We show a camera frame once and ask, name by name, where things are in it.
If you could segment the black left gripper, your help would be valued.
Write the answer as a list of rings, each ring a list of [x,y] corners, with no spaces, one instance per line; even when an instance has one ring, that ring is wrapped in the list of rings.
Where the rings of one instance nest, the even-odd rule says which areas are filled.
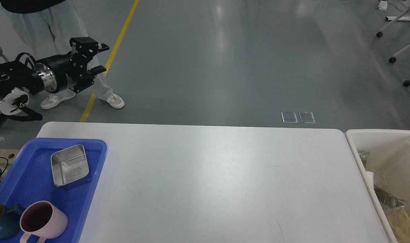
[[[106,71],[104,66],[82,70],[79,62],[90,62],[98,53],[110,49],[105,43],[98,43],[91,37],[72,37],[69,40],[71,56],[55,55],[38,60],[34,71],[43,82],[44,90],[49,93],[71,89],[75,93],[91,87],[97,75]]]

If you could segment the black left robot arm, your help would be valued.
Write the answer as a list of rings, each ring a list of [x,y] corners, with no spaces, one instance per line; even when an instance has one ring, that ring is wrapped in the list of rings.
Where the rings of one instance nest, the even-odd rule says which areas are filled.
[[[0,127],[5,120],[29,122],[43,116],[27,107],[30,95],[42,91],[55,94],[70,89],[79,93],[106,71],[102,65],[88,69],[88,63],[109,46],[91,37],[72,37],[71,51],[35,60],[29,53],[20,53],[15,60],[0,64]]]

